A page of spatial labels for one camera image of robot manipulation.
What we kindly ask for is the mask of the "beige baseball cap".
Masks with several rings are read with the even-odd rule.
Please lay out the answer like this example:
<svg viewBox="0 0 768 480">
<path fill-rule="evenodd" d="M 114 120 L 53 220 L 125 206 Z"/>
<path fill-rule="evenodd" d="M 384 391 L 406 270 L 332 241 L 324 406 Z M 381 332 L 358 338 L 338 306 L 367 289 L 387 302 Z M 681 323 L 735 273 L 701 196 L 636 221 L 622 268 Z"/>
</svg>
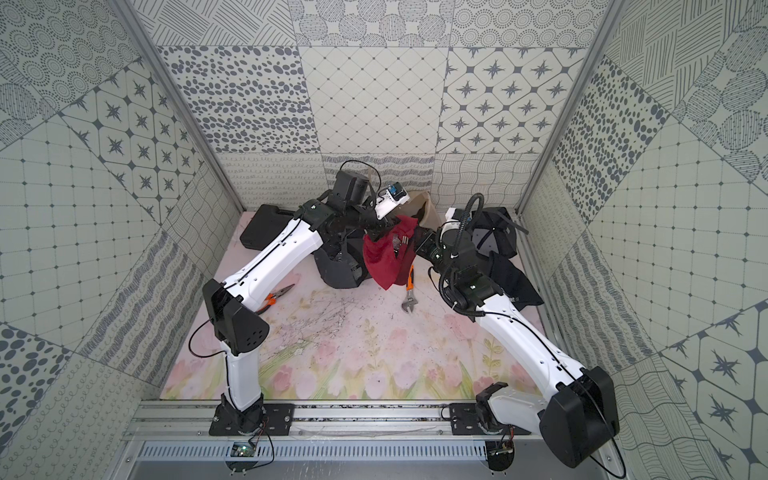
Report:
<svg viewBox="0 0 768 480">
<path fill-rule="evenodd" d="M 409 193 L 409 200 L 395 210 L 395 214 L 415 218 L 422 228 L 437 230 L 443 223 L 428 191 Z"/>
</svg>

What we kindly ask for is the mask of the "red baseball cap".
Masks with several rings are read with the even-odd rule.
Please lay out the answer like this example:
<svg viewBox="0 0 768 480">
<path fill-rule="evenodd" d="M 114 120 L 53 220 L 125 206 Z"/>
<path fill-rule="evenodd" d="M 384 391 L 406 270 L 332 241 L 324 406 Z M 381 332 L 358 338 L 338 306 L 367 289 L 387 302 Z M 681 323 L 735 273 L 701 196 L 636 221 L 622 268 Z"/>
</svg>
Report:
<svg viewBox="0 0 768 480">
<path fill-rule="evenodd" d="M 399 215 L 398 223 L 383 237 L 373 241 L 363 237 L 363 259 L 368 273 L 384 290 L 404 285 L 413 263 L 415 251 L 410 245 L 418 220 Z"/>
</svg>

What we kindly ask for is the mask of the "black cap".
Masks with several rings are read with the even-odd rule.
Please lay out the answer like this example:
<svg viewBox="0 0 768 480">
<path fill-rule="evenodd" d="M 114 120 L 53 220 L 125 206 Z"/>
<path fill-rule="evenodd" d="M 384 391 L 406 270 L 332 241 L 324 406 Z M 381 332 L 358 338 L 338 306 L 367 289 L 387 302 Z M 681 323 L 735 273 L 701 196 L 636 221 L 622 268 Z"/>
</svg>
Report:
<svg viewBox="0 0 768 480">
<path fill-rule="evenodd" d="M 497 252 L 491 252 L 489 255 L 488 275 L 502 288 L 517 310 L 544 304 L 544 300 L 524 272 Z"/>
<path fill-rule="evenodd" d="M 370 277 L 361 238 L 344 240 L 339 248 L 323 245 L 312 255 L 321 279 L 333 289 L 355 289 Z"/>
</svg>

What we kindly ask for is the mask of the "dark grey baseball cap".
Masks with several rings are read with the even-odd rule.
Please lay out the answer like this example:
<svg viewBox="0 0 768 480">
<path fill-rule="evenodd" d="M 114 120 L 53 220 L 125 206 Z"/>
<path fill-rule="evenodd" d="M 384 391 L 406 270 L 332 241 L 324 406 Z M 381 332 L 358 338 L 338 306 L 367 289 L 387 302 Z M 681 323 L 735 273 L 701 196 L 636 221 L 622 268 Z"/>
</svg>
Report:
<svg viewBox="0 0 768 480">
<path fill-rule="evenodd" d="M 518 253 L 519 233 L 529 231 L 515 222 L 505 207 L 491 207 L 475 215 L 475 224 L 470 228 L 471 240 L 477 252 L 490 257 L 492 253 L 507 259 Z"/>
</svg>

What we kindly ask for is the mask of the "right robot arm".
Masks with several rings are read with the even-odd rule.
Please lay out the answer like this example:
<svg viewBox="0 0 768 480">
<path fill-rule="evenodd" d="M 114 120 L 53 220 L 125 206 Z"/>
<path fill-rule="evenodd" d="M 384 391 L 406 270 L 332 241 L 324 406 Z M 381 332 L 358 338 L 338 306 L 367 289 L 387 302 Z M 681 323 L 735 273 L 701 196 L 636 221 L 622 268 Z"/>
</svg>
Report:
<svg viewBox="0 0 768 480">
<path fill-rule="evenodd" d="M 601 367 L 588 369 L 542 335 L 479 265 L 475 247 L 458 226 L 446 232 L 417 228 L 418 256 L 439 276 L 436 288 L 451 310 L 488 332 L 523 367 L 542 397 L 533 400 L 504 382 L 476 396 L 480 427 L 512 438 L 520 428 L 540 436 L 564 465 L 590 459 L 625 479 L 628 468 L 618 447 L 620 432 L 613 380 Z"/>
</svg>

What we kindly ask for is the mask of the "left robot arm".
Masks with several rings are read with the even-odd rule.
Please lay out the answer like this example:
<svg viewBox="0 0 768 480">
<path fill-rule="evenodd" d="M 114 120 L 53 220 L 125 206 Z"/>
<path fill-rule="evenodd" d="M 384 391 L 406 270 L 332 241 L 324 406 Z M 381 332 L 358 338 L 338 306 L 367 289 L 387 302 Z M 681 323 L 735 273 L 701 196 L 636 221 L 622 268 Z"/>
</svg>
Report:
<svg viewBox="0 0 768 480">
<path fill-rule="evenodd" d="M 227 389 L 210 427 L 213 436 L 263 430 L 268 413 L 259 382 L 259 347 L 270 326 L 260 309 L 275 287 L 307 256 L 322 280 L 337 290 L 354 289 L 369 278 L 363 238 L 390 230 L 392 212 L 409 195 L 395 182 L 375 188 L 355 172 L 339 170 L 332 189 L 293 214 L 266 248 L 223 281 L 202 288 L 209 322 L 225 355 Z"/>
</svg>

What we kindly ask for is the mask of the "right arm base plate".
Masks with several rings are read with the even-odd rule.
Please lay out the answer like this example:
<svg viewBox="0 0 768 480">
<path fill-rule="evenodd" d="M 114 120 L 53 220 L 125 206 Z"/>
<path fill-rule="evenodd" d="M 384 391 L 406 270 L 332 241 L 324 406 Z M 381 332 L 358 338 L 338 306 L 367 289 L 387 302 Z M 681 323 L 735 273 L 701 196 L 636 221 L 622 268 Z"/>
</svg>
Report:
<svg viewBox="0 0 768 480">
<path fill-rule="evenodd" d="M 502 425 L 491 418 L 489 410 L 476 403 L 449 403 L 440 413 L 441 419 L 450 423 L 454 436 L 531 435 L 531 432 L 515 425 Z"/>
</svg>

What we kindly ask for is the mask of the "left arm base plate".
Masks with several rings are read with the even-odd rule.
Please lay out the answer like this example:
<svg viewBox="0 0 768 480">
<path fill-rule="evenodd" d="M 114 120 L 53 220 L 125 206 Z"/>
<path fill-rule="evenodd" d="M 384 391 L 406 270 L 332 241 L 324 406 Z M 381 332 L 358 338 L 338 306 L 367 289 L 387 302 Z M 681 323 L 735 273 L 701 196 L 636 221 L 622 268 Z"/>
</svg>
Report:
<svg viewBox="0 0 768 480">
<path fill-rule="evenodd" d="M 264 428 L 270 436 L 288 436 L 294 411 L 295 405 L 291 403 L 256 403 L 245 411 L 239 411 L 223 400 L 216 407 L 209 435 L 252 435 Z"/>
</svg>

